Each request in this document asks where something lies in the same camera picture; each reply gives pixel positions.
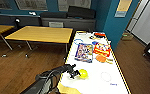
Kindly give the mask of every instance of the poster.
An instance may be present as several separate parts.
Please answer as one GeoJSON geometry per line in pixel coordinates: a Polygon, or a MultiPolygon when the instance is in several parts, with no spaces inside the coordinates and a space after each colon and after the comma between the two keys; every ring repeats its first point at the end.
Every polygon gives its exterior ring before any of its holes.
{"type": "Polygon", "coordinates": [[[68,11],[69,6],[90,8],[91,0],[58,0],[59,11],[68,11]]]}

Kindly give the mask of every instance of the white paper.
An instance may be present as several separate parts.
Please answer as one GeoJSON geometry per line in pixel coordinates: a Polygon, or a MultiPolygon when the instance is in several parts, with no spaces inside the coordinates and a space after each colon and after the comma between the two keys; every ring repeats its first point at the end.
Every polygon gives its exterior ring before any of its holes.
{"type": "Polygon", "coordinates": [[[63,28],[63,22],[49,22],[49,27],[63,28]]]}

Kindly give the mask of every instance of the blue wall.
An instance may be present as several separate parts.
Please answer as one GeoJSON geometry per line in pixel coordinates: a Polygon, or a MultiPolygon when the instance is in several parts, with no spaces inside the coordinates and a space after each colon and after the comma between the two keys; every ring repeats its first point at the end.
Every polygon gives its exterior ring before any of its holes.
{"type": "Polygon", "coordinates": [[[105,32],[105,34],[108,37],[108,40],[111,41],[111,46],[112,46],[113,50],[117,47],[117,44],[120,41],[120,38],[122,37],[122,33],[124,32],[134,10],[136,9],[137,4],[139,2],[139,0],[132,0],[132,3],[130,5],[130,8],[129,8],[126,16],[124,18],[116,18],[114,16],[115,16],[119,1],[120,0],[111,0],[111,5],[109,8],[108,14],[106,16],[105,22],[104,22],[103,18],[102,18],[102,20],[97,18],[98,19],[97,25],[101,24],[103,27],[98,26],[96,29],[98,31],[105,32]]]}
{"type": "MultiPolygon", "coordinates": [[[[98,0],[92,0],[91,9],[96,10],[98,0]]],[[[58,9],[58,0],[46,0],[48,12],[60,12],[58,9]]],[[[30,15],[28,12],[32,12],[33,10],[19,10],[15,0],[9,0],[10,6],[12,9],[10,10],[2,10],[0,9],[0,14],[5,15],[30,15]]],[[[37,15],[44,11],[35,11],[37,15]]]]}

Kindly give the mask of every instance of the table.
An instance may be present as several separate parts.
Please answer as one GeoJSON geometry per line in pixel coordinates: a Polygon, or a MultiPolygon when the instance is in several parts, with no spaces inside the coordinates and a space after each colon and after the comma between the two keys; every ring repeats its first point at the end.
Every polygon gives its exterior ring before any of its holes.
{"type": "Polygon", "coordinates": [[[7,44],[7,46],[12,50],[13,48],[10,46],[10,44],[5,40],[5,38],[2,36],[2,33],[12,29],[14,26],[6,26],[6,25],[0,25],[0,36],[4,40],[4,42],[7,44]]]}
{"type": "Polygon", "coordinates": [[[71,33],[72,29],[70,28],[25,26],[5,37],[5,39],[24,40],[27,42],[30,50],[32,50],[32,47],[28,41],[66,43],[67,52],[67,43],[69,43],[71,33]]]}
{"type": "Polygon", "coordinates": [[[85,69],[88,72],[87,79],[80,79],[78,76],[71,79],[68,73],[63,73],[57,88],[62,94],[128,94],[131,93],[119,64],[111,49],[108,59],[113,59],[112,63],[101,63],[95,59],[93,54],[93,62],[87,63],[74,59],[77,51],[78,43],[92,44],[97,41],[108,45],[107,38],[89,39],[93,36],[91,33],[76,33],[74,42],[72,43],[66,64],[76,64],[74,70],[85,69]]]}

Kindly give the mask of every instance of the cabinet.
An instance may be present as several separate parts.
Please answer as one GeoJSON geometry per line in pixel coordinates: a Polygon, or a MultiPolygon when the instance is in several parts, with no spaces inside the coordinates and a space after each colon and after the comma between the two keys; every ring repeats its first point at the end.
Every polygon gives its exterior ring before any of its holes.
{"type": "Polygon", "coordinates": [[[42,26],[49,26],[49,22],[63,22],[63,27],[75,30],[95,30],[94,19],[75,19],[75,18],[41,18],[42,26]]]}

